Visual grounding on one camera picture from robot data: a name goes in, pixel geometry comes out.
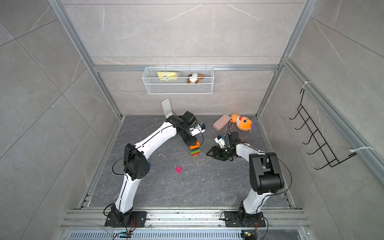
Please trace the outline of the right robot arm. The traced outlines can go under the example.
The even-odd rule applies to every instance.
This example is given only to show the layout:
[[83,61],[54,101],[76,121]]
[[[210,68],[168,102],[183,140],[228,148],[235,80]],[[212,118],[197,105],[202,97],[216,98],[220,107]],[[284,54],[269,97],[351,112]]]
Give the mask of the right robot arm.
[[242,201],[238,214],[240,220],[261,215],[261,207],[272,195],[284,188],[284,179],[278,156],[273,152],[263,152],[249,143],[242,142],[237,132],[226,137],[217,136],[216,146],[207,156],[219,161],[233,161],[243,158],[249,163],[249,177],[252,189]]

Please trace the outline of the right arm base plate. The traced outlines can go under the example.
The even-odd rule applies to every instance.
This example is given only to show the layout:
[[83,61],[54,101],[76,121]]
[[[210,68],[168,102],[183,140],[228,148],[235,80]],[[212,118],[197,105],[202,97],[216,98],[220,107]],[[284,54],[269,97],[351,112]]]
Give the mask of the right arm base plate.
[[258,214],[247,214],[241,211],[224,211],[220,216],[227,228],[264,228],[266,227],[265,218],[262,212]]

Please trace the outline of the dark green lego brick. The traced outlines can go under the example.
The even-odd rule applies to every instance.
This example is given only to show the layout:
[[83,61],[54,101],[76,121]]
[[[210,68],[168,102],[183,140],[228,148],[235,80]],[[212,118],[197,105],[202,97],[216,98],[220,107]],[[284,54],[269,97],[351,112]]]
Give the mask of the dark green lego brick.
[[194,149],[194,150],[191,150],[191,154],[195,154],[195,153],[199,153],[201,150],[200,149]]

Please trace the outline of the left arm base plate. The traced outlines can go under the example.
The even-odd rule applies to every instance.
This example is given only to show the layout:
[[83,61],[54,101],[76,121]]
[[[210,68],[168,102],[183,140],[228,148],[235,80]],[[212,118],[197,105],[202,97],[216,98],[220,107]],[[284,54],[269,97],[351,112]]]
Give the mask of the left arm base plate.
[[125,214],[109,212],[104,226],[112,228],[143,228],[147,220],[147,213],[146,211],[130,211]]

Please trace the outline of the magenta lego brick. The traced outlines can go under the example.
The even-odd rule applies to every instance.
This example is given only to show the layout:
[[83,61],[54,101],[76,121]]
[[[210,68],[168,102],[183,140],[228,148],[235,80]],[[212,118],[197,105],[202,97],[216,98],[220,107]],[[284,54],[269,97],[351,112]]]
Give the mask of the magenta lego brick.
[[180,166],[176,167],[175,171],[180,174],[182,172],[182,168]]

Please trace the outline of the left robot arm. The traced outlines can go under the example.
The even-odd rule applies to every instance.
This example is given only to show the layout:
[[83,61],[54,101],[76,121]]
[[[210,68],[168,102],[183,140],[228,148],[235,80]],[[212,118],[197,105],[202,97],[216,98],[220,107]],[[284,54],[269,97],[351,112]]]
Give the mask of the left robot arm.
[[144,140],[127,144],[124,160],[124,181],[119,197],[111,205],[111,214],[119,222],[129,221],[138,186],[150,171],[149,157],[167,140],[179,135],[188,146],[199,145],[196,135],[204,133],[206,126],[199,123],[194,114],[187,111],[182,116],[170,115],[165,122]]

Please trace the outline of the orange lego brick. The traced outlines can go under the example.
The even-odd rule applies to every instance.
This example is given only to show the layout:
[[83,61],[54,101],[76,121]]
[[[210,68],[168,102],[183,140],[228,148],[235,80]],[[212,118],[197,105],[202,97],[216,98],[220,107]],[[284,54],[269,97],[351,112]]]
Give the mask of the orange lego brick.
[[190,147],[190,150],[194,150],[194,149],[197,149],[197,148],[199,148],[201,145],[200,145],[200,143],[199,142],[197,142],[197,144],[196,145],[194,145],[194,146],[191,146]]

